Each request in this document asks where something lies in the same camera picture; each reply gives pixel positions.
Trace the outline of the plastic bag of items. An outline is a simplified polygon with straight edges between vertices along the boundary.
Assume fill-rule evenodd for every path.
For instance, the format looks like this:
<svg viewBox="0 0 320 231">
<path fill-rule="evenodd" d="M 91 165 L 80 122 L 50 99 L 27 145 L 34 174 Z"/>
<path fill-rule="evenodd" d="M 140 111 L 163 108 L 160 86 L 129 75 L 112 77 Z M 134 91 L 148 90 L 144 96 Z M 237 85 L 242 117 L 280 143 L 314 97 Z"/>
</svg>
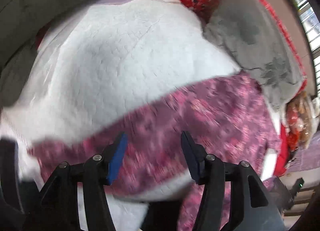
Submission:
<svg viewBox="0 0 320 231">
<path fill-rule="evenodd" d="M 287 104 L 285 119 L 290 151 L 307 149 L 319 125 L 319 97 L 311 99 L 306 91 L 300 92 Z"/>
</svg>

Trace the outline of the purple pink floral garment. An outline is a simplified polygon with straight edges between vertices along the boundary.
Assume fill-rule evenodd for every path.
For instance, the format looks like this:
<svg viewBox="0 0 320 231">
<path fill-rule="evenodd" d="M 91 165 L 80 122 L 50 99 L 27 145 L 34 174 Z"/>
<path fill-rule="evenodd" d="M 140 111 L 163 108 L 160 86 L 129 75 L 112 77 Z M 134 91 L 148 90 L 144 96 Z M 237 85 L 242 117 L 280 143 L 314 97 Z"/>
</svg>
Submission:
<svg viewBox="0 0 320 231">
<path fill-rule="evenodd" d="M 183 131 L 222 161 L 237 164 L 246 160 L 258 174 L 267 150 L 279 151 L 281 147 L 258 83 L 240 72 L 182 87 L 80 143 L 46 139 L 34 144 L 29 152 L 39 161 L 41 176 L 47 180 L 58 163 L 82 163 L 125 132 L 128 147 L 123 164 L 106 192 L 151 201 L 190 187 L 178 229 L 191 230 L 203 187 L 190 177 L 180 145 Z"/>
</svg>

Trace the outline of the grey flower pillow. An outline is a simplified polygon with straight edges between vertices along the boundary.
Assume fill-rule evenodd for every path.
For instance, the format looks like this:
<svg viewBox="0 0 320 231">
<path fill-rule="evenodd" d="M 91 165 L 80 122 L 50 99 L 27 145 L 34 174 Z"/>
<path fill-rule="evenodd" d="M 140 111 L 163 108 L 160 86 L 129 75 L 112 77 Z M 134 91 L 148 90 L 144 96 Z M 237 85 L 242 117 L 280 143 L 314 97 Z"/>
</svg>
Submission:
<svg viewBox="0 0 320 231">
<path fill-rule="evenodd" d="M 304 76 L 293 51 L 259 0 L 221 0 L 204 36 L 258 81 L 274 111 L 302 87 Z"/>
</svg>

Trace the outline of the dark green padded jacket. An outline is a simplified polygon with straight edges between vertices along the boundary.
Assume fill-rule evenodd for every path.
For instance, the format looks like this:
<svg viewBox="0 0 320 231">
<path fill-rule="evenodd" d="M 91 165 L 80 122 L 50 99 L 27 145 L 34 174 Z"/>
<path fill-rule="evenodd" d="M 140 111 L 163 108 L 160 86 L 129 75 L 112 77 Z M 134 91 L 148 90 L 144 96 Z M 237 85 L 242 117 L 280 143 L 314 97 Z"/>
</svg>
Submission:
<svg viewBox="0 0 320 231">
<path fill-rule="evenodd" d="M 36 35 L 90 0 L 1 0 L 1 107 L 20 96 L 36 57 Z"/>
</svg>

